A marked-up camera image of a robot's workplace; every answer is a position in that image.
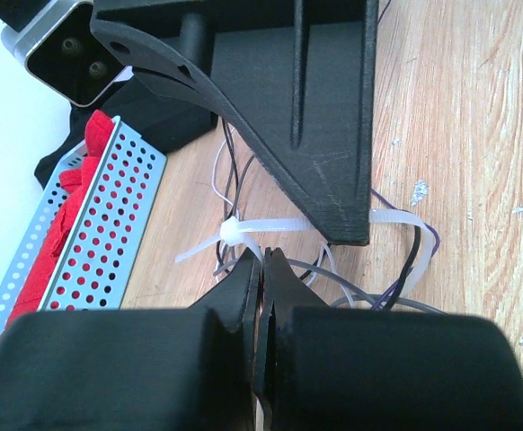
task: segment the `red fabric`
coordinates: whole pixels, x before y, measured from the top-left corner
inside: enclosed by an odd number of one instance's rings
[[[103,150],[110,140],[113,127],[111,119],[99,110],[88,121],[84,134],[87,156],[84,158],[81,168],[60,174],[60,185],[70,193],[70,196],[58,210],[58,214],[48,230],[40,253],[31,267],[30,274],[10,314],[8,324],[21,314],[38,310],[66,244],[67,236],[70,234],[78,211],[84,202],[85,194],[92,182]]]

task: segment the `wire bundle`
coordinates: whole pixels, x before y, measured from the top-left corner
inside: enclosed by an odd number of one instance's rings
[[[219,147],[219,150],[217,151],[216,160],[214,161],[213,170],[212,170],[212,189],[216,192],[218,196],[220,196],[222,199],[224,199],[224,221],[228,220],[230,217],[235,216],[239,219],[239,211],[238,211],[238,200],[240,198],[240,194],[242,191],[242,187],[244,185],[245,175],[247,174],[248,170],[250,169],[250,166],[253,163],[254,156],[251,156],[246,165],[244,166],[244,169],[240,175],[238,169],[237,169],[237,161],[235,157],[235,144],[233,139],[233,133],[234,129],[230,130],[230,127],[228,123],[225,120],[222,120],[222,128],[224,130],[224,136],[225,140],[222,143],[222,145]],[[224,190],[224,194],[220,193],[219,190],[216,187],[216,174],[217,174],[217,165],[219,161],[219,157],[221,155],[222,150],[224,147],[227,147],[227,150],[230,155],[231,159],[231,169],[227,177],[226,181],[226,187]],[[232,187],[232,182],[235,183],[235,198],[234,201],[230,200],[229,191]],[[386,207],[388,207],[390,210],[397,210],[395,206],[393,206],[387,199],[385,199],[382,195],[380,195],[377,191],[374,189],[371,190],[371,193],[378,198]],[[403,211],[400,211],[400,213],[403,213],[405,215],[409,215],[411,219],[416,219],[416,222],[413,222],[414,224],[417,224],[414,226],[414,240],[412,249],[410,251],[409,256],[407,257],[403,268],[400,272],[399,278],[395,280],[395,282],[389,286],[389,288],[381,295],[369,295],[366,294],[363,290],[359,289],[357,286],[353,285],[349,281],[341,278],[336,271],[335,267],[335,261],[332,255],[332,252],[330,250],[330,247],[332,246],[329,242],[322,244],[322,251],[320,252],[320,256],[315,260],[313,265],[307,264],[305,262],[300,262],[298,260],[289,259],[289,263],[293,266],[298,266],[300,268],[304,268],[306,272],[304,272],[301,276],[301,280],[305,280],[308,277],[311,276],[310,280],[308,280],[307,285],[310,286],[316,276],[318,274],[324,275],[326,277],[329,277],[340,284],[341,290],[345,294],[345,297],[335,301],[332,303],[332,306],[341,306],[346,303],[349,303],[352,308],[356,306],[355,301],[366,301],[371,304],[372,310],[391,310],[397,303],[409,306],[418,310],[422,310],[425,312],[441,312],[433,307],[430,307],[423,303],[418,303],[416,301],[403,299],[401,298],[402,294],[407,294],[409,291],[411,291],[414,284],[419,280],[421,277],[423,271],[427,267],[427,264],[429,264],[429,260],[435,255],[437,250],[440,246],[440,238],[436,230],[431,227],[428,224],[423,223],[419,218],[417,218],[415,215],[411,215],[410,213],[406,213]],[[381,220],[381,223],[409,223],[409,222],[402,222],[402,220]],[[420,251],[421,246],[421,230],[425,230],[427,233],[431,233],[434,239],[434,243],[432,246],[432,249],[430,251],[430,255],[427,255],[427,252],[424,250],[422,253],[425,256],[425,259],[427,260],[425,262],[425,265],[422,264],[420,261],[420,264],[418,264],[417,267],[413,266],[413,262],[417,258],[417,255]],[[231,254],[232,259],[225,263],[226,255],[227,253]],[[321,264],[325,257],[328,257],[330,261],[330,265],[332,267],[332,271],[327,271],[323,268],[321,268]],[[222,246],[221,242],[218,242],[216,244],[216,257],[217,257],[217,267],[216,271],[214,273],[214,276],[218,276],[222,272],[229,273],[229,268],[234,265],[237,262],[237,259],[235,258],[235,250],[233,247],[226,247],[224,244]]]

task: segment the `gray wire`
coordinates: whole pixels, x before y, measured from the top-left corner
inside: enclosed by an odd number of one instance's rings
[[[237,259],[230,260],[227,262],[224,266],[219,267],[216,272],[214,272],[214,277],[222,272],[224,272],[226,269],[232,267],[237,262]],[[299,267],[303,269],[309,269],[311,271],[314,271],[318,274],[321,274],[322,276],[326,276],[328,278],[331,278],[336,283],[339,283],[343,285],[344,287],[348,288],[351,292],[353,292],[355,295],[357,295],[359,298],[361,298],[363,301],[367,301],[370,304],[376,303],[376,300],[372,298],[370,295],[366,294],[363,290],[361,290],[359,287],[353,285],[345,278],[341,278],[340,276],[337,276],[333,274],[332,272],[328,271],[327,269],[323,269],[321,267],[316,267],[315,265],[311,265],[309,263],[302,262],[300,260],[295,259],[288,259],[288,262],[290,265],[293,265],[294,267]]]
[[[250,166],[252,165],[253,161],[255,160],[255,156],[252,155],[248,161],[245,163],[244,170],[242,171],[242,175],[240,176],[240,183],[237,186],[237,190],[235,191],[235,200],[234,200],[234,207],[232,208],[232,215],[235,216],[235,212],[237,211],[237,201],[240,198],[240,195],[242,193],[242,187],[244,186],[245,181],[245,175],[250,169]]]
[[[220,267],[215,273],[214,276],[222,273],[226,269],[232,267],[237,263],[238,259],[233,259],[227,262],[223,267]],[[345,278],[341,278],[340,276],[337,276],[333,274],[331,271],[328,271],[327,269],[323,269],[321,267],[317,267],[315,265],[311,265],[309,263],[305,263],[299,260],[295,259],[288,259],[288,262],[290,265],[293,265],[295,267],[300,267],[303,269],[309,269],[310,271],[315,271],[318,274],[321,274],[322,276],[328,277],[335,281],[336,283],[342,284],[344,287],[347,287],[351,292],[354,293],[351,297],[357,301],[367,301],[368,303],[375,303],[381,295],[378,294],[366,294],[363,290],[361,290],[359,287],[355,286],[354,284],[350,283]],[[339,307],[340,305],[344,305],[348,302],[348,298],[345,296],[343,298],[338,299],[337,301],[333,302],[330,306],[331,307]],[[410,307],[415,310],[421,310],[422,312],[434,312],[437,314],[446,314],[445,312],[442,312],[441,310],[432,307],[431,305],[427,305],[425,303],[420,303],[419,301],[413,301],[413,299],[406,299],[406,298],[399,298],[397,300],[397,303],[400,305],[403,305],[405,307]]]
[[[375,300],[381,298],[382,295],[378,294],[369,294],[372,298]],[[357,295],[351,296],[355,301],[363,301],[360,299]],[[343,298],[338,299],[337,301],[334,301],[330,304],[330,307],[339,307],[340,305],[344,305],[345,303],[348,303],[348,298],[345,296]],[[406,298],[399,298],[397,300],[397,303],[400,305],[403,305],[405,307],[410,307],[415,310],[420,310],[422,312],[434,312],[436,314],[447,314],[446,312],[442,312],[441,310],[432,307],[431,305],[427,305],[426,303],[420,303],[419,301],[413,301],[413,299],[406,299]]]

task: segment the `white wire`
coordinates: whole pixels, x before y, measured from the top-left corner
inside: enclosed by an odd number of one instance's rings
[[[339,274],[337,273],[337,268],[335,267],[335,258],[333,257],[332,251],[330,250],[330,248],[327,246],[327,244],[325,242],[322,242],[322,248],[324,249],[325,253],[327,254],[327,258],[330,260],[330,266],[332,267],[332,273],[335,274],[336,276],[339,276]],[[340,284],[340,287],[341,287],[341,290],[342,290],[343,294],[345,295],[345,297],[348,298],[350,307],[355,308],[356,304],[355,304],[355,301],[353,300],[353,296],[351,295],[350,290],[342,284]]]
[[[322,248],[319,249],[319,258],[317,258],[316,266],[321,267],[323,261],[324,261],[324,247],[322,246]],[[307,280],[306,286],[311,286],[314,283],[316,278],[317,278],[317,273],[314,271],[314,273],[312,274],[312,277],[309,280]]]
[[[235,128],[232,128],[230,130],[230,135],[233,135],[235,132]],[[216,158],[214,159],[214,165],[212,166],[211,170],[211,188],[214,190],[214,193],[216,193],[220,198],[224,199],[225,202],[227,202],[232,207],[234,206],[234,202],[232,202],[230,199],[226,198],[218,189],[216,186],[216,179],[217,179],[217,164],[219,163],[219,156],[222,154],[222,150],[224,149],[224,146],[226,146],[227,139],[224,138],[224,141],[222,142],[222,145],[219,146],[219,149],[217,150]]]

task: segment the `wooden table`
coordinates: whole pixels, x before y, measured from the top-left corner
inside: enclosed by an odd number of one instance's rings
[[[412,298],[494,320],[523,369],[523,0],[394,0],[379,27],[376,85],[374,187],[433,224],[443,240]],[[215,284],[213,247],[173,260],[221,223],[222,201],[210,187],[221,141],[218,128],[171,155],[126,307],[187,306]],[[243,143],[237,151],[243,167],[250,152]],[[220,187],[228,173],[227,154],[223,159]],[[417,180],[429,193],[411,207]],[[300,214],[257,162],[240,210],[245,218]],[[259,240],[313,261],[321,238]],[[381,292],[411,243],[412,229],[373,225],[368,247],[333,253],[342,276]],[[326,301],[341,297],[321,277],[314,288]]]

